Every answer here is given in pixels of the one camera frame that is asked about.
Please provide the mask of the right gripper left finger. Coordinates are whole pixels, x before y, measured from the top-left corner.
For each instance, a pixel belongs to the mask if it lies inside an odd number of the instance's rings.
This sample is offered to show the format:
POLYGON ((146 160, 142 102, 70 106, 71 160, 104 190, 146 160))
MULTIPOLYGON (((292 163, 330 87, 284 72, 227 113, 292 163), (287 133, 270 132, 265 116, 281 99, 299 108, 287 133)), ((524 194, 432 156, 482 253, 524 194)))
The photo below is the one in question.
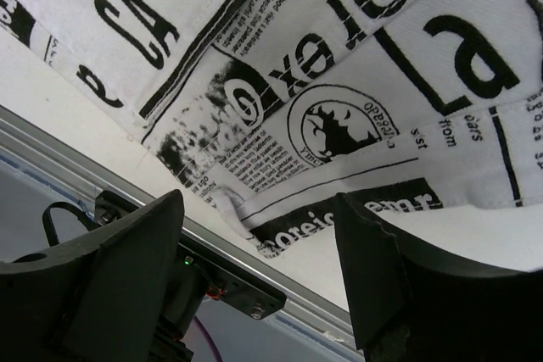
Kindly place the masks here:
POLYGON ((146 361, 157 284, 128 264, 123 226, 1 264, 3 361, 146 361))

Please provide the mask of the newspaper print trousers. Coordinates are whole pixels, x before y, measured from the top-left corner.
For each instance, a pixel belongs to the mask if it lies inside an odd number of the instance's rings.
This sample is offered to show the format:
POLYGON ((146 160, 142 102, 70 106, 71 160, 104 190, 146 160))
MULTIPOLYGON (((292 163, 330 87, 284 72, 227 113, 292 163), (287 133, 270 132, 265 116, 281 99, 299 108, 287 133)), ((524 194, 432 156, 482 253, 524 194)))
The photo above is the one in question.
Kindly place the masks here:
POLYGON ((1 0, 1 25, 272 258, 542 201, 542 0, 1 0))

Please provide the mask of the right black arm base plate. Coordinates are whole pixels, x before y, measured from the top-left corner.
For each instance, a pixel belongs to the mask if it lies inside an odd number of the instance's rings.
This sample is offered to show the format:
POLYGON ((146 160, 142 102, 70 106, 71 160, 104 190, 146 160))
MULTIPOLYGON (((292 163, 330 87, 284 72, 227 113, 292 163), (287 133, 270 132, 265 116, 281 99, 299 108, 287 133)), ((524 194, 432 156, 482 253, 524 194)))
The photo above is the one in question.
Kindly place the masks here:
POLYGON ((95 215, 103 226, 123 226, 122 249, 128 264, 155 283, 160 321, 187 324, 204 298, 220 301, 261 320, 286 303, 283 292, 251 275, 183 231, 184 202, 179 191, 138 207, 110 192, 96 199, 95 215))

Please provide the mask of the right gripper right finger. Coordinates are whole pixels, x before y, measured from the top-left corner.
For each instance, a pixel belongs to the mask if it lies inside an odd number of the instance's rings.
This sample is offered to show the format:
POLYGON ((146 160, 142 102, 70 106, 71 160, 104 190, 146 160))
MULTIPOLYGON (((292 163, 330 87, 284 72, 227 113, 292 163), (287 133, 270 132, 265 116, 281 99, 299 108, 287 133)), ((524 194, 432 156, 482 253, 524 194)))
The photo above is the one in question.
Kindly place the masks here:
POLYGON ((539 361, 542 273, 463 258, 340 193, 334 234, 368 361, 539 361))

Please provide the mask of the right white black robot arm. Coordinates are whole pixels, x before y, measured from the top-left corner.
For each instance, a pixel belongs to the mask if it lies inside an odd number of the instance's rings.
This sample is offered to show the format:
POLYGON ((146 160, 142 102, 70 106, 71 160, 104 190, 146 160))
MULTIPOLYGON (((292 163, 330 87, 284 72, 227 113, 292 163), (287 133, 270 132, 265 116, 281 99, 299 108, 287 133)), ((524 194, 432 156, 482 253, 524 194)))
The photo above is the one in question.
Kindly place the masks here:
MULTIPOLYGON (((539 361, 542 274, 465 259, 401 231, 344 194, 335 239, 356 348, 368 361, 539 361)), ((4 361, 188 361, 183 343, 204 297, 269 315, 274 287, 182 238, 169 192, 1 265, 4 361)))

